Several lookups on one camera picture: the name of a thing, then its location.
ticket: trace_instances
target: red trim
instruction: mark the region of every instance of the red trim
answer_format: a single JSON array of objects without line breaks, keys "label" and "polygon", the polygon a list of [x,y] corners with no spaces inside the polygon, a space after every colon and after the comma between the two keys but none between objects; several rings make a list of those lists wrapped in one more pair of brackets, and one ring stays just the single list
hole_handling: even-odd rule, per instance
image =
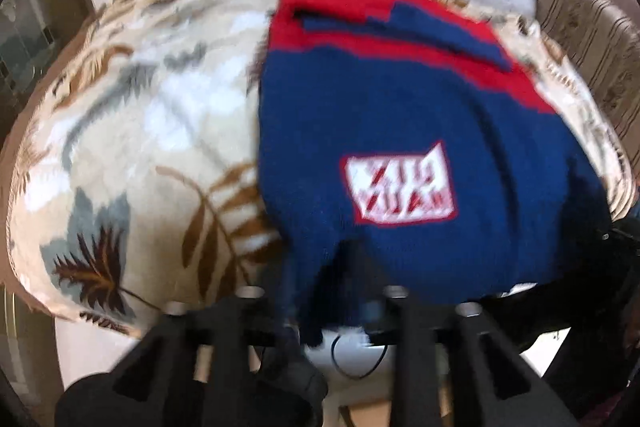
[{"label": "red trim", "polygon": [[[300,9],[319,11],[323,14],[339,17],[349,22],[363,22],[366,17],[385,16],[388,18],[392,4],[397,0],[280,0],[280,7],[271,22],[270,50],[304,52],[317,46],[335,46],[356,57],[382,58],[388,60],[411,60],[435,68],[450,70],[480,89],[505,92],[524,107],[541,113],[555,114],[555,110],[540,97],[527,76],[524,68],[513,59],[511,71],[502,71],[496,66],[475,58],[466,57],[413,42],[395,41],[377,36],[354,35],[346,32],[305,32],[302,23],[294,17]],[[464,25],[472,24],[489,32],[492,42],[495,36],[488,25],[476,23],[455,15],[432,0],[414,0],[417,6],[424,4],[438,17],[450,19]]]},{"label": "red trim", "polygon": [[[449,216],[446,217],[433,217],[433,218],[426,218],[426,219],[421,219],[419,221],[411,221],[408,223],[379,223],[378,221],[375,221],[373,219],[367,219],[365,216],[362,215],[362,212],[360,211],[360,207],[358,206],[355,197],[353,195],[353,193],[351,192],[351,186],[349,184],[349,180],[347,179],[347,162],[348,160],[352,159],[352,158],[356,158],[356,159],[376,159],[376,158],[398,158],[398,157],[402,157],[402,158],[407,158],[407,157],[415,157],[415,158],[425,158],[425,156],[427,156],[428,154],[430,154],[434,149],[436,149],[436,147],[440,145],[442,148],[442,156],[444,157],[444,161],[445,161],[445,165],[446,165],[446,169],[447,169],[447,179],[449,181],[449,191],[451,193],[451,204],[453,206],[453,211],[452,213],[449,214]],[[340,178],[342,179],[342,183],[344,184],[344,188],[347,190],[347,194],[349,195],[349,199],[351,200],[351,204],[353,206],[353,215],[354,215],[354,223],[356,225],[375,225],[376,227],[379,227],[380,229],[396,229],[398,227],[411,227],[413,225],[424,225],[426,223],[441,223],[444,221],[451,221],[453,219],[456,219],[458,217],[459,214],[459,210],[458,210],[458,198],[456,197],[456,191],[453,185],[453,177],[451,175],[451,164],[449,161],[449,156],[447,155],[447,150],[444,147],[444,141],[443,140],[438,140],[436,143],[434,143],[434,145],[426,152],[426,153],[416,153],[416,152],[410,152],[410,153],[371,153],[371,154],[350,154],[350,155],[345,155],[342,158],[340,158],[340,163],[339,163],[339,168],[340,168]]]}]

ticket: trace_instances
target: blue garment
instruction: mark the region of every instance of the blue garment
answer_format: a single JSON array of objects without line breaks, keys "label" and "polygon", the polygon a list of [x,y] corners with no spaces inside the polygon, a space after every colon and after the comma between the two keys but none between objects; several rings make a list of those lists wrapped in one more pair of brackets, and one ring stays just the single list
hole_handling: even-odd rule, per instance
[{"label": "blue garment", "polygon": [[[392,283],[458,303],[556,279],[609,228],[601,182],[522,67],[434,1],[280,0],[260,89],[286,307],[322,295],[345,241]],[[326,291],[353,308],[349,289]]]}]

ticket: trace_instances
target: blue fabric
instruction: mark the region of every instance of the blue fabric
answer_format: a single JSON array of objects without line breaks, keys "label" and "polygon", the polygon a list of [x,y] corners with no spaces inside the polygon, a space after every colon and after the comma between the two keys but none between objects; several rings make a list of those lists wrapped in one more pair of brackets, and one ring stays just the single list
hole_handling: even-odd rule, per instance
[{"label": "blue fabric", "polygon": [[[303,16],[307,32],[354,31],[319,15]],[[466,30],[431,15],[412,19],[404,8],[355,31],[383,36],[385,25],[391,38],[404,31],[407,41],[437,28],[428,32],[431,46],[472,57],[480,50],[492,67],[506,67],[504,51],[486,53]],[[609,228],[604,188],[561,118],[479,88],[456,73],[455,61],[449,68],[364,57],[340,44],[270,48],[260,87],[258,181],[289,242],[287,309],[307,310],[312,293],[318,300],[324,291],[332,309],[353,310],[353,302],[340,302],[353,292],[339,282],[316,287],[344,241],[359,245],[393,283],[432,303],[458,303],[556,279],[578,259],[581,237]],[[392,227],[357,219],[345,157],[421,154],[438,143],[448,160],[453,218]]]}]

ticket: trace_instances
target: logo patch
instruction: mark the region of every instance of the logo patch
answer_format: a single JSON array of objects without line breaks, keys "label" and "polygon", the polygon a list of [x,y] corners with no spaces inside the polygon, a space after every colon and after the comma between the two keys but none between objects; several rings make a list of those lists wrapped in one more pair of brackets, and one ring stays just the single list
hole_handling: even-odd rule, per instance
[{"label": "logo patch", "polygon": [[342,169],[358,222],[410,225],[456,217],[442,142],[424,155],[348,156]]}]

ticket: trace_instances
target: folded blue cloth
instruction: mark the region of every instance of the folded blue cloth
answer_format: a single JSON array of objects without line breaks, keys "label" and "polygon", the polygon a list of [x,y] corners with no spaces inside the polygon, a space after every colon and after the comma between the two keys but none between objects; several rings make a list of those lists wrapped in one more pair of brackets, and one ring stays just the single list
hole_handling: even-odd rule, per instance
[{"label": "folded blue cloth", "polygon": [[601,182],[523,67],[433,0],[280,0],[260,89],[287,309],[324,292],[326,322],[348,321],[358,275],[340,261],[320,277],[347,243],[392,283],[457,303],[555,279],[609,228]]}]

